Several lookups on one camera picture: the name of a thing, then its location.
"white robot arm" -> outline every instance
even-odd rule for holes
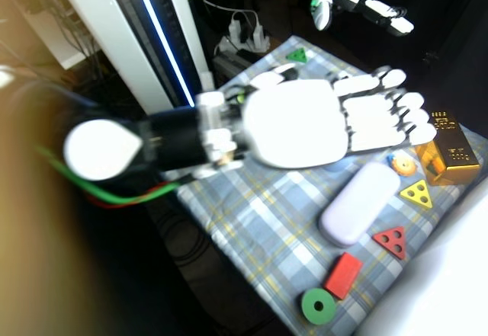
[[[131,128],[85,121],[67,136],[65,161],[90,181],[116,178],[141,160],[165,170],[226,166],[244,151],[276,168],[305,168],[435,137],[422,95],[398,88],[406,78],[399,69],[332,83],[296,77],[293,65],[281,66],[240,86],[241,104],[236,96],[207,92],[197,96],[195,109],[160,113]]]
[[[333,7],[359,12],[396,36],[410,34],[414,28],[404,17],[405,9],[391,7],[378,0],[312,0],[310,7],[318,30],[325,30],[330,25]]]

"hole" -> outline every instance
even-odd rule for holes
[[[315,308],[316,311],[321,311],[323,310],[323,304],[322,302],[315,302],[315,304],[313,305],[313,307]]]

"white light strip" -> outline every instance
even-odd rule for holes
[[[180,68],[178,67],[178,63],[176,62],[175,56],[171,48],[169,47],[168,40],[166,39],[165,33],[162,31],[161,24],[159,23],[158,17],[154,11],[153,5],[151,4],[150,0],[143,0],[144,5],[146,6],[146,10],[151,17],[152,24],[156,29],[156,33],[158,33],[159,39],[161,40],[162,46],[165,48],[166,54],[168,55],[169,62],[171,62],[173,69],[175,70],[176,76],[180,81],[180,85],[183,88],[183,92],[185,93],[186,99],[191,107],[194,107],[195,104],[193,102],[193,98],[191,97],[190,91],[188,90],[188,86],[186,85],[185,79],[181,74]]]

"tablecloth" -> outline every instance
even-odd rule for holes
[[[227,86],[246,84],[257,74],[288,62],[285,56],[301,47],[308,61],[297,66],[300,78],[361,74],[305,40],[291,37]],[[464,132],[483,164],[488,140],[469,130]],[[413,149],[404,152],[416,161],[419,170],[402,178],[402,189],[425,178]],[[389,153],[357,155],[332,165],[294,171],[269,168],[246,158],[239,169],[180,187],[178,198],[293,333],[351,334],[466,189],[429,186],[434,203],[431,210],[396,195],[357,244],[343,249],[329,243],[318,230],[320,214],[364,163],[386,164]],[[403,226],[406,233],[404,261],[371,238],[396,226]],[[334,319],[324,326],[312,325],[302,316],[300,297],[305,290],[323,285],[331,265],[344,251],[363,262],[361,273],[347,297],[336,303]]]

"red rectangular block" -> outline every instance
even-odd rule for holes
[[[344,299],[359,274],[361,266],[363,266],[362,262],[345,252],[334,267],[324,288],[340,300]]]

